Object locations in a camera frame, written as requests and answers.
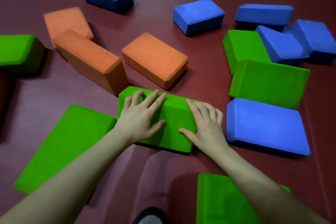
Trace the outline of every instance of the left hand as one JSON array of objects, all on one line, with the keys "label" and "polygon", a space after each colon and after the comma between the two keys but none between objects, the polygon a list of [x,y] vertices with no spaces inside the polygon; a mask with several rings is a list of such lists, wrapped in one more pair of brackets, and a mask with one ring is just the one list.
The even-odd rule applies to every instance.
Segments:
[{"label": "left hand", "polygon": [[155,90],[142,103],[140,103],[140,97],[145,96],[142,90],[125,99],[124,108],[113,130],[117,131],[128,144],[131,145],[150,138],[166,122],[160,120],[150,128],[153,114],[166,99],[166,93],[163,93],[152,103],[158,93],[159,91]]}]

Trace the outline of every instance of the right hand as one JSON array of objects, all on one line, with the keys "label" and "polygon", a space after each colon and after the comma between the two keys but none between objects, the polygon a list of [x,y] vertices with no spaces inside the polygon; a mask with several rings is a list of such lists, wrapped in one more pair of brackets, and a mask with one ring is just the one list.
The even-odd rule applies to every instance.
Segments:
[{"label": "right hand", "polygon": [[180,128],[178,131],[190,139],[200,150],[214,159],[230,149],[221,128],[223,113],[208,103],[191,102],[187,104],[195,118],[197,133]]}]

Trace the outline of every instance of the green yoga block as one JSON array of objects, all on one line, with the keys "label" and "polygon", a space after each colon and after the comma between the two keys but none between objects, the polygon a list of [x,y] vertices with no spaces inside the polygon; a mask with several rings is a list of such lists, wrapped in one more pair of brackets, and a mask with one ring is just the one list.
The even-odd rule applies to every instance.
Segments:
[{"label": "green yoga block", "polygon": [[11,76],[35,75],[44,52],[33,35],[0,35],[0,69]]},{"label": "green yoga block", "polygon": [[[132,96],[136,91],[143,90],[146,97],[153,91],[129,86],[119,94],[118,119],[124,108],[125,98]],[[184,135],[179,133],[179,128],[185,128],[196,133],[196,123],[187,105],[186,98],[167,94],[166,100],[161,107],[154,113],[151,126],[159,120],[165,120],[166,124],[155,133],[151,138],[141,141],[157,147],[166,148],[174,151],[190,153],[193,143]]]},{"label": "green yoga block", "polygon": [[196,224],[261,224],[228,176],[201,173],[197,183]]},{"label": "green yoga block", "polygon": [[16,180],[15,189],[32,193],[98,142],[116,122],[109,115],[71,105]]},{"label": "green yoga block", "polygon": [[256,31],[229,30],[223,46],[233,75],[238,63],[247,59],[271,63],[271,59]]},{"label": "green yoga block", "polygon": [[229,95],[297,109],[309,73],[304,68],[246,60],[237,65]]}]

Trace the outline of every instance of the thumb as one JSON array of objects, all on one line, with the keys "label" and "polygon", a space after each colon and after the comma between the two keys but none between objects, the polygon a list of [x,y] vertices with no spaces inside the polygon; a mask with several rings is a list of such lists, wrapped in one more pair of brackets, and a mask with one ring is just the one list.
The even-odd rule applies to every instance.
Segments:
[{"label": "thumb", "polygon": [[192,141],[194,144],[196,144],[196,141],[198,140],[198,138],[193,132],[191,132],[191,131],[189,131],[185,128],[180,128],[178,131],[180,133],[184,134],[186,137],[188,137],[189,140]]},{"label": "thumb", "polygon": [[147,132],[147,138],[152,137],[161,127],[163,124],[165,124],[165,120],[160,120],[157,123],[155,123]]}]

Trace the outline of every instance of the forearm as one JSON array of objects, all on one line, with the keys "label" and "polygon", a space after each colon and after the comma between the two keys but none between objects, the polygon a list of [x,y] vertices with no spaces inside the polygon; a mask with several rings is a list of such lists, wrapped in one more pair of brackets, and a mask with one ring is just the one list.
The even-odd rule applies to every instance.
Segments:
[{"label": "forearm", "polygon": [[218,151],[213,159],[232,178],[263,223],[328,223],[233,149],[221,154]]},{"label": "forearm", "polygon": [[127,148],[124,142],[112,130],[12,208],[0,223],[73,223],[99,180]]}]

